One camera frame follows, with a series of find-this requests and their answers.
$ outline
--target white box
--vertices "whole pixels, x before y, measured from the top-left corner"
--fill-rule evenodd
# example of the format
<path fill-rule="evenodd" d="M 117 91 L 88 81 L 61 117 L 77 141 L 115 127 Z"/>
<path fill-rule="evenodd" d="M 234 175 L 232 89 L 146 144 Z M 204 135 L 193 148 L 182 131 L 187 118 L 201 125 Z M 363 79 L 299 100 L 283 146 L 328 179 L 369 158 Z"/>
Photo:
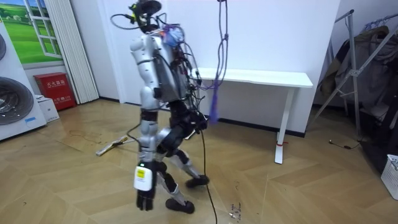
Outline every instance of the white box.
<path fill-rule="evenodd" d="M 40 95 L 36 95 L 36 99 L 37 102 L 39 102 L 40 109 L 42 110 L 44 118 L 47 122 L 60 118 L 52 99 Z"/>
<path fill-rule="evenodd" d="M 381 180 L 393 199 L 398 200 L 398 156 L 387 155 L 388 160 Z"/>

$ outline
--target robot leg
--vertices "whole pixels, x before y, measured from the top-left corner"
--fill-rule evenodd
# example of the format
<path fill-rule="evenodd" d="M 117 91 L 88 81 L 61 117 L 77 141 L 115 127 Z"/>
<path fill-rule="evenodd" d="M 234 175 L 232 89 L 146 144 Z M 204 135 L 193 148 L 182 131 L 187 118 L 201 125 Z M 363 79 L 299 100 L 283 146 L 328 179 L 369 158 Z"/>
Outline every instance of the robot leg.
<path fill-rule="evenodd" d="M 157 166 L 158 183 L 160 183 L 172 197 L 167 199 L 166 207 L 170 210 L 192 214 L 195 211 L 195 206 L 192 204 L 192 202 L 185 200 L 184 196 L 180 192 L 180 189 L 178 188 L 178 184 L 167 172 L 166 164 L 164 162 L 158 162 Z"/>
<path fill-rule="evenodd" d="M 188 188 L 192 189 L 194 187 L 209 183 L 209 178 L 205 175 L 201 175 L 196 168 L 194 168 L 192 160 L 189 159 L 189 156 L 185 151 L 177 148 L 174 150 L 170 161 L 192 177 L 192 179 L 185 183 Z"/>
<path fill-rule="evenodd" d="M 209 178 L 205 175 L 201 175 L 192 165 L 192 161 L 189 159 L 188 154 L 178 148 L 183 138 L 183 129 L 180 126 L 175 126 L 171 129 L 165 128 L 158 134 L 160 143 L 158 148 L 160 147 L 163 149 L 164 152 L 166 152 L 166 157 L 169 157 L 171 162 L 192 177 L 191 180 L 185 183 L 188 188 L 208 184 Z"/>

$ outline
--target white wall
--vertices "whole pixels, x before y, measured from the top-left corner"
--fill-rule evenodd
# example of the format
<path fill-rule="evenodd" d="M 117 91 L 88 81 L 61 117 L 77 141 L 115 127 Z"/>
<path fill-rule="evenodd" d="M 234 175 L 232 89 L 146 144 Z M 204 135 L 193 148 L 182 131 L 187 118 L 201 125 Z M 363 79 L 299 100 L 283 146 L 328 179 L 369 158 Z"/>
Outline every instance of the white wall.
<path fill-rule="evenodd" d="M 75 13 L 99 95 L 119 99 L 102 22 L 103 19 L 109 22 L 109 17 L 101 18 L 98 7 L 101 0 L 71 0 L 70 2 Z"/>
<path fill-rule="evenodd" d="M 353 14 L 353 22 L 354 22 L 354 33 L 358 35 L 365 24 L 371 21 L 375 21 L 377 19 L 389 16 L 391 14 L 398 13 L 398 1 L 397 0 L 345 0 L 341 1 L 337 17 L 342 16 L 349 10 L 354 9 L 355 12 Z M 386 25 L 392 29 L 394 26 L 398 24 L 398 17 L 391 19 Z M 339 21 L 335 24 L 333 28 L 333 32 L 331 35 L 331 40 L 333 44 L 333 52 L 336 55 L 341 45 L 348 39 L 348 30 L 345 25 L 344 20 Z M 325 62 L 322 75 L 325 75 L 327 67 L 330 62 Z M 322 97 L 320 93 L 317 93 L 317 97 L 315 97 L 314 103 L 322 104 L 326 98 Z M 343 106 L 343 100 L 339 97 L 332 102 L 333 106 Z"/>
<path fill-rule="evenodd" d="M 66 73 L 67 69 L 64 65 L 56 66 L 56 67 L 47 67 L 47 68 L 33 68 L 33 69 L 25 69 L 25 73 L 27 79 L 29 80 L 30 85 L 32 86 L 33 92 L 37 95 L 41 95 L 40 90 L 35 81 L 34 75 L 55 73 L 55 72 L 63 72 Z"/>
<path fill-rule="evenodd" d="M 141 32 L 121 30 L 108 21 L 113 14 L 131 13 L 127 7 L 132 2 L 101 1 L 99 12 L 120 100 L 140 103 L 143 82 L 129 44 Z M 305 72 L 313 83 L 318 83 L 339 2 L 229 1 L 229 68 Z M 169 0 L 163 11 L 168 13 L 169 22 L 183 25 L 200 66 L 216 67 L 218 3 Z M 121 26 L 130 26 L 124 18 L 115 21 Z M 220 117 L 278 127 L 286 94 L 281 88 L 226 82 L 220 90 Z M 288 129 L 305 131 L 314 94 L 315 87 L 297 92 Z M 204 112 L 209 105 L 210 101 L 203 100 Z"/>
<path fill-rule="evenodd" d="M 138 74 L 136 62 L 130 53 L 130 44 L 132 39 L 140 37 L 142 32 L 139 29 L 122 30 L 113 26 L 109 21 L 109 18 L 114 14 L 131 14 L 128 7 L 135 1 L 100 1 L 102 1 L 102 4 L 99 4 L 99 11 L 108 41 L 109 56 L 113 63 L 113 72 L 116 77 L 120 102 L 139 104 L 141 101 L 139 92 L 144 86 L 144 82 Z M 165 11 L 167 8 L 165 1 L 160 0 L 160 2 L 163 3 L 163 11 Z M 124 17 L 115 17 L 114 21 L 119 26 L 137 27 L 137 24 L 130 24 L 129 20 Z"/>

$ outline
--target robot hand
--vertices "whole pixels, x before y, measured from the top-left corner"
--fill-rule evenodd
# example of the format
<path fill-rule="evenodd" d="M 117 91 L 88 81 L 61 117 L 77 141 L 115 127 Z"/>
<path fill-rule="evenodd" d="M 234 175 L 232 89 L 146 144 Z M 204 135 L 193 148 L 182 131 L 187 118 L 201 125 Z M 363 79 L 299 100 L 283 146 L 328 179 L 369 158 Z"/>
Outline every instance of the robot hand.
<path fill-rule="evenodd" d="M 137 207 L 152 210 L 157 180 L 156 162 L 140 162 L 136 167 L 134 188 L 137 189 Z"/>

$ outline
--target clothes rack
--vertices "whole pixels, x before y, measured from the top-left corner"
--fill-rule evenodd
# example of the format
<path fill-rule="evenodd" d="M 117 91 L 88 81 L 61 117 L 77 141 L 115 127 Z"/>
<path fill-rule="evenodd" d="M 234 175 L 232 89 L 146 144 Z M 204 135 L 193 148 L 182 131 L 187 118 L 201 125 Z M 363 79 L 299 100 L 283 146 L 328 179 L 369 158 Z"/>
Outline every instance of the clothes rack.
<path fill-rule="evenodd" d="M 322 111 L 326 108 L 326 106 L 328 106 L 328 104 L 330 103 L 330 101 L 333 99 L 333 97 L 335 97 L 335 95 L 337 93 L 340 93 L 340 96 L 346 96 L 346 95 L 350 95 L 350 94 L 354 94 L 354 107 L 355 107 L 355 125 L 356 125 L 356 135 L 357 135 L 357 139 L 361 139 L 361 123 L 359 121 L 359 100 L 358 100 L 358 83 L 357 83 L 357 77 L 363 72 L 363 70 L 371 63 L 371 61 L 373 60 L 373 58 L 380 52 L 380 50 L 387 44 L 387 42 L 391 39 L 391 37 L 397 32 L 398 30 L 398 23 L 395 26 L 395 28 L 393 28 L 391 30 L 391 32 L 386 36 L 386 38 L 384 38 L 384 40 L 380 43 L 379 47 L 372 53 L 372 55 L 364 62 L 364 64 L 357 69 L 356 66 L 356 54 L 355 54 L 355 42 L 354 42 L 354 27 L 353 27 L 353 13 L 354 11 L 351 10 L 350 12 L 346 13 L 345 15 L 339 17 L 335 22 L 338 22 L 340 20 L 342 20 L 343 18 L 348 18 L 348 32 L 349 32 L 349 51 L 351 54 L 351 70 L 345 75 L 344 79 L 342 80 L 342 82 L 335 88 L 335 90 L 333 91 L 333 93 L 329 96 L 329 98 L 326 100 L 326 102 L 322 105 L 322 107 L 318 110 L 318 112 L 316 113 L 316 115 L 314 116 L 314 118 L 308 123 L 307 125 L 307 129 L 314 123 L 314 121 L 320 116 L 320 114 L 322 113 Z M 379 19 L 376 20 L 373 23 L 380 23 L 382 21 L 386 21 L 388 19 L 392 19 L 393 17 L 397 17 L 398 14 L 396 15 L 391 15 L 391 16 L 387 16 L 383 19 Z M 340 89 L 341 87 L 347 82 L 347 80 L 353 77 L 353 85 L 354 85 L 354 92 L 351 93 L 343 93 Z M 347 109 L 347 104 L 346 104 L 346 100 L 344 99 L 345 102 L 345 110 L 346 113 L 348 111 Z"/>
<path fill-rule="evenodd" d="M 348 11 L 346 14 L 340 16 L 339 18 L 337 18 L 335 20 L 335 23 L 339 22 L 340 20 L 346 18 L 347 16 L 351 15 L 352 13 L 354 13 L 354 9 Z M 335 58 L 335 54 L 333 52 L 333 44 L 331 43 L 331 39 L 329 41 L 329 47 L 328 47 L 328 56 L 329 56 L 329 62 L 332 62 L 333 59 Z"/>
<path fill-rule="evenodd" d="M 369 30 L 369 29 L 372 29 L 372 26 L 373 26 L 373 25 L 379 26 L 379 24 L 380 24 L 381 22 L 383 22 L 383 23 L 385 24 L 388 20 L 390 20 L 390 19 L 392 19 L 392 18 L 394 18 L 394 17 L 397 17 L 397 16 L 398 16 L 398 13 L 397 13 L 397 14 L 394 14 L 394 15 L 391 15 L 391 16 L 386 16 L 386 17 L 384 17 L 384 18 L 382 18 L 382 19 L 378 19 L 378 20 L 373 21 L 373 22 L 370 22 L 370 23 L 368 23 L 368 24 L 365 25 L 365 27 L 364 27 L 364 29 L 362 30 L 362 32 L 364 32 L 364 31 L 366 31 L 366 30 Z"/>

